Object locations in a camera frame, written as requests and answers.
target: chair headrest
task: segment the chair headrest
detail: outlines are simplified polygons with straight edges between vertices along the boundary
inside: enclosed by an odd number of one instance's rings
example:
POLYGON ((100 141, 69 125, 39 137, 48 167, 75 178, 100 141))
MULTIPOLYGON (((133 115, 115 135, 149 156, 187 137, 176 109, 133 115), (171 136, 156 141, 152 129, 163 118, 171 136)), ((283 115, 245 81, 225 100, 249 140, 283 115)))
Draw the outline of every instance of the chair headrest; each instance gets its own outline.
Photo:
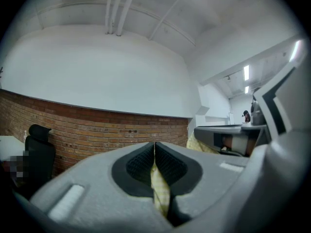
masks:
POLYGON ((48 135, 49 135, 49 131, 51 129, 37 125, 37 124, 33 124, 32 126, 30 126, 29 128, 29 134, 40 141, 48 141, 48 135))

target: brick wall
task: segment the brick wall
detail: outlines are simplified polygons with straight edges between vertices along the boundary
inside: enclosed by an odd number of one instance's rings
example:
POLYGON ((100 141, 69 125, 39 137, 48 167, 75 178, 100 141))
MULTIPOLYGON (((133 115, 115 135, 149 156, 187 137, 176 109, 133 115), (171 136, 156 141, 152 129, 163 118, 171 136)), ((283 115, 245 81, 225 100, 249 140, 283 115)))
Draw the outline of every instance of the brick wall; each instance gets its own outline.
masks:
POLYGON ((53 174, 88 156, 128 145, 165 141, 186 146, 188 119, 93 110, 32 99, 0 90, 0 135, 23 141, 32 124, 51 128, 53 174))

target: yellow cloth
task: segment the yellow cloth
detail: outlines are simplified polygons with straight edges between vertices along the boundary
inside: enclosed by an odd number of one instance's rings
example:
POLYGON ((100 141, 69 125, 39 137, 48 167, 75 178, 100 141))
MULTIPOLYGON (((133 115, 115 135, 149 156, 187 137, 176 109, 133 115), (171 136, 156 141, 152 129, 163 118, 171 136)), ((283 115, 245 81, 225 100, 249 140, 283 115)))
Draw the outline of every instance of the yellow cloth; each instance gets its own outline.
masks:
MULTIPOLYGON (((187 148, 201 152, 218 154, 217 151, 211 149, 203 142, 195 139, 193 134, 187 141, 187 148)), ((154 163, 151 169, 151 186, 154 190, 155 207, 162 213, 163 216, 166 217, 170 205, 170 187, 165 182, 163 176, 156 166, 156 163, 154 163)))
POLYGON ((208 145, 205 143, 198 141, 195 139, 194 134, 192 133, 187 141, 187 148, 190 150, 197 150, 205 153, 215 153, 219 154, 217 151, 211 149, 208 145))

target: desk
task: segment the desk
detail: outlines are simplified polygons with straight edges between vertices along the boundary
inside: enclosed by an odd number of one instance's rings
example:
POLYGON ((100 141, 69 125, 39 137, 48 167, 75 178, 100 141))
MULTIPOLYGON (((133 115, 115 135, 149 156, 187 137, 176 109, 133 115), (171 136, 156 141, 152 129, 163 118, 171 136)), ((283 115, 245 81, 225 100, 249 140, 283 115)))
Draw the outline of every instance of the desk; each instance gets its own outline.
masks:
POLYGON ((8 161, 10 156, 22 156, 25 151, 24 143, 14 136, 0 135, 0 160, 8 161))
POLYGON ((245 155, 247 146, 249 146, 249 149, 253 149, 271 141, 267 125, 252 125, 250 122, 242 125, 199 126, 194 129, 194 137, 216 151, 220 151, 220 148, 224 146, 224 134, 229 137, 229 144, 225 146, 242 155, 245 155), (248 138, 256 134, 256 131, 258 136, 253 141, 254 146, 248 145, 248 138))

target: white pipe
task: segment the white pipe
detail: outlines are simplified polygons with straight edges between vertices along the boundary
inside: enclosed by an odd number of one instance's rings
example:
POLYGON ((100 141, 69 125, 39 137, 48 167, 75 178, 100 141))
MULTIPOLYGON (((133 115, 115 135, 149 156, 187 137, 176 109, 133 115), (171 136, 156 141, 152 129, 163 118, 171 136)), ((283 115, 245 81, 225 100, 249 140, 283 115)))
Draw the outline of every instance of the white pipe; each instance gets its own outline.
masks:
POLYGON ((149 36, 149 40, 152 40, 156 31, 158 30, 158 28, 160 27, 161 23, 164 21, 165 17, 167 17, 167 15, 169 14, 169 12, 172 10, 172 8, 177 4, 179 0, 175 0, 175 2, 173 3, 173 5, 169 8, 169 10, 165 13, 165 15, 161 18, 161 20, 158 22, 157 26, 155 27, 154 31, 152 32, 152 34, 149 36))
POLYGON ((116 33, 117 36, 121 36, 121 34, 122 34, 122 29, 123 29, 123 25, 124 25, 124 22, 125 22, 125 18, 126 18, 128 10, 129 10, 129 8, 131 6, 131 3, 132 3, 132 0, 126 0, 126 2, 124 4, 123 10, 122 10, 122 14, 121 14, 121 17, 120 17, 120 20, 119 20, 119 24, 118 24, 118 30, 117 30, 117 33, 116 33))
POLYGON ((108 29, 109 29, 108 24, 109 24, 110 4, 111 4, 111 0, 107 0, 106 15, 105 15, 105 34, 108 34, 108 29))
POLYGON ((121 0, 115 0, 114 4, 113 4, 113 8, 112 8, 112 15, 111 15, 111 20, 109 23, 109 33, 113 33, 113 25, 115 24, 115 19, 117 16, 117 11, 118 11, 118 7, 120 4, 121 0))

